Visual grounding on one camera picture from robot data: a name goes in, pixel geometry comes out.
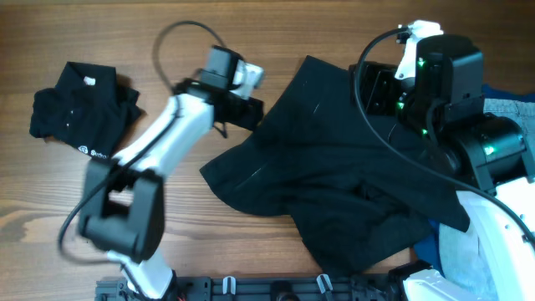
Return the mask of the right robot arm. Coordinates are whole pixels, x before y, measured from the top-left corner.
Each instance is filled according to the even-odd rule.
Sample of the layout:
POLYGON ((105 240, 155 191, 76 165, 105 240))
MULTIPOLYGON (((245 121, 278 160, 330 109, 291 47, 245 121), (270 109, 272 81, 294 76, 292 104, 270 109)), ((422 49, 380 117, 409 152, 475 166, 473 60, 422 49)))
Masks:
POLYGON ((452 184, 470 219, 465 231, 440 230, 441 268, 405 278, 405 298, 533 299, 533 153, 514 120, 484 110, 482 52, 459 35, 395 36, 414 83, 388 104, 434 156, 436 168, 420 170, 452 184))

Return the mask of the black shorts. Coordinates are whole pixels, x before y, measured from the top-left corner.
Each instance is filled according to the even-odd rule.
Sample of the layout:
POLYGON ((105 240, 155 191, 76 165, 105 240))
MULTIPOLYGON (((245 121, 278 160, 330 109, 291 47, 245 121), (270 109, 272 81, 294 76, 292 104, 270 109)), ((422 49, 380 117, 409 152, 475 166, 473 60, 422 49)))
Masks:
POLYGON ((350 276, 469 217, 428 164, 419 137, 389 116, 363 117, 349 74, 309 56, 262 123, 201 168, 228 206, 289 215, 322 270, 350 276))

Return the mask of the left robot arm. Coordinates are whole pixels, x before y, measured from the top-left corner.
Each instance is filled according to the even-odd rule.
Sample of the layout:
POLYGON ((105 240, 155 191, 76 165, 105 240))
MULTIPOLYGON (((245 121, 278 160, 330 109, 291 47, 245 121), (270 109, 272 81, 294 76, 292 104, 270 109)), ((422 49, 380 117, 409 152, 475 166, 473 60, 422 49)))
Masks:
POLYGON ((216 123, 254 130, 263 103, 252 97, 263 68, 213 46, 206 66, 171 86, 161 115, 135 142, 110 160, 89 162, 78 232, 120 265, 118 280, 97 284, 98 300, 183 300, 176 272, 159 245, 165 230, 167 178, 216 123))

